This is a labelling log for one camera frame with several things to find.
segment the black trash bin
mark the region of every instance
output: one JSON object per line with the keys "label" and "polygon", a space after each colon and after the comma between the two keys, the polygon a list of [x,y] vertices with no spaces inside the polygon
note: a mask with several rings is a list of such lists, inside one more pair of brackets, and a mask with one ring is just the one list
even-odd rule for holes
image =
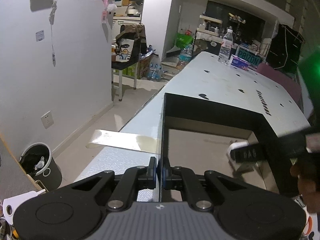
{"label": "black trash bin", "polygon": [[[40,170],[35,170],[35,165],[44,157],[44,166]],[[47,190],[57,189],[62,182],[62,174],[52,158],[51,150],[45,143],[31,144],[21,155],[20,162],[22,168],[34,180],[40,180]]]}

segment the table leg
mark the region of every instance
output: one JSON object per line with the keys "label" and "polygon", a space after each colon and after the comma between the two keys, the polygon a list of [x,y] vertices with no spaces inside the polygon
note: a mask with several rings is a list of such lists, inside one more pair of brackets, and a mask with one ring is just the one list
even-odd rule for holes
{"label": "table leg", "polygon": [[138,61],[136,63],[136,69],[134,71],[134,81],[133,81],[133,89],[136,90],[137,89],[137,77],[138,77],[138,65],[139,65],[140,61]]}
{"label": "table leg", "polygon": [[122,70],[119,70],[119,101],[122,101]]}

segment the baseboard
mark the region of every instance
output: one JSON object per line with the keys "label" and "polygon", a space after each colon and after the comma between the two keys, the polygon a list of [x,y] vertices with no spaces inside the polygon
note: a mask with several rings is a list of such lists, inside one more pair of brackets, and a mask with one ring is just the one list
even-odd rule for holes
{"label": "baseboard", "polygon": [[77,139],[85,130],[87,130],[91,125],[93,125],[100,117],[102,117],[106,112],[108,112],[113,107],[113,102],[100,111],[98,111],[89,121],[80,126],[77,130],[71,133],[66,139],[64,139],[53,151],[52,157],[55,159],[58,157],[65,149],[67,149],[70,144]]}

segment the orange object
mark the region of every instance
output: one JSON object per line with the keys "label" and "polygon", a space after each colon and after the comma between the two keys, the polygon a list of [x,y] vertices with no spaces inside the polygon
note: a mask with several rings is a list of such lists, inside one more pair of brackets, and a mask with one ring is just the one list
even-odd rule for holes
{"label": "orange object", "polygon": [[308,217],[308,222],[307,222],[307,224],[306,224],[306,227],[305,227],[304,230],[303,230],[303,234],[304,234],[305,236],[308,236],[308,235],[311,233],[311,230],[312,230],[312,217],[309,216],[309,217]]}
{"label": "orange object", "polygon": [[16,230],[13,230],[12,234],[13,234],[13,236],[14,236],[15,238],[17,238],[17,239],[19,238],[18,233],[17,233]]}

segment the electrical outlet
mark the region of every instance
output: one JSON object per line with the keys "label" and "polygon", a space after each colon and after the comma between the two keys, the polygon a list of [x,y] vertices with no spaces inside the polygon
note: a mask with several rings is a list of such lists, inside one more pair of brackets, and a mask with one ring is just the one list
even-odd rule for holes
{"label": "electrical outlet", "polygon": [[46,129],[48,127],[50,127],[51,125],[53,125],[53,118],[52,118],[51,111],[49,111],[45,115],[43,115],[41,117],[41,121],[42,121],[42,124],[43,124],[44,128],[46,128]]}

